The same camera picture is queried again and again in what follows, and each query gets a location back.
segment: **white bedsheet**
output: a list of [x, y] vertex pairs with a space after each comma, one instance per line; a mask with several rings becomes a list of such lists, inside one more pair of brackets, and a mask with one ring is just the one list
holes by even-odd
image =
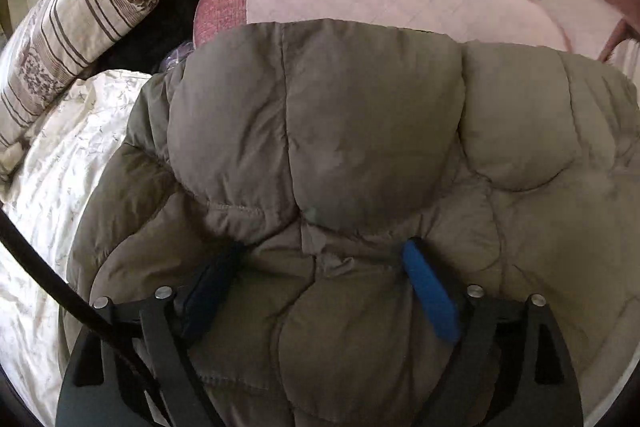
[[[63, 279], [89, 195], [149, 77], [117, 70], [77, 80], [47, 116], [7, 194], [4, 211]], [[62, 384], [58, 304], [1, 245], [0, 362], [25, 404], [53, 426]]]

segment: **silver bolt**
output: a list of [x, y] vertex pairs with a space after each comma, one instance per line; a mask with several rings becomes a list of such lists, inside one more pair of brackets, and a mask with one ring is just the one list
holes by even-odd
[[469, 297], [473, 297], [474, 299], [481, 299], [482, 297], [484, 297], [484, 288], [477, 284], [470, 284], [466, 287], [466, 294], [469, 295]]
[[156, 290], [156, 299], [166, 299], [171, 297], [171, 294], [174, 291], [171, 289], [171, 286], [160, 286]]
[[543, 306], [546, 306], [546, 299], [539, 293], [534, 293], [531, 296], [531, 302], [533, 303], [534, 306], [539, 306], [540, 308], [542, 308]]
[[102, 308], [105, 308], [107, 306], [107, 304], [109, 304], [109, 298], [108, 297], [98, 297], [94, 301], [94, 308], [97, 309], [97, 310], [101, 310]]

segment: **bed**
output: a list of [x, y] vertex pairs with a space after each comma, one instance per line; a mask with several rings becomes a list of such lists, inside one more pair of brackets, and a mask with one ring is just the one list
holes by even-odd
[[[531, 0], [289, 1], [287, 5], [282, 0], [200, 0], [194, 42], [202, 45], [216, 32], [243, 23], [345, 18], [442, 32], [458, 41], [570, 48], [562, 28]], [[134, 28], [130, 38], [139, 35], [144, 42], [142, 31], [143, 26]], [[122, 142], [130, 110], [149, 78], [145, 73], [109, 70], [74, 80], [42, 117], [42, 129], [12, 180], [5, 211], [63, 278], [84, 207]], [[52, 426], [62, 383], [58, 307], [4, 249], [0, 250], [0, 314], [2, 366], [27, 406], [44, 425]], [[609, 408], [639, 355], [636, 350], [623, 378], [594, 411]], [[592, 416], [588, 425], [597, 419]]]

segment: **gray puffer jacket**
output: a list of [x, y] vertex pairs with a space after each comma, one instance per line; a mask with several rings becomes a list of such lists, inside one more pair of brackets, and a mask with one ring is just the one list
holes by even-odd
[[68, 280], [132, 301], [257, 243], [190, 353], [227, 425], [407, 426], [451, 352], [402, 270], [418, 235], [467, 283], [546, 296], [589, 413], [640, 341], [639, 116], [621, 73], [548, 48], [235, 28], [144, 87]]

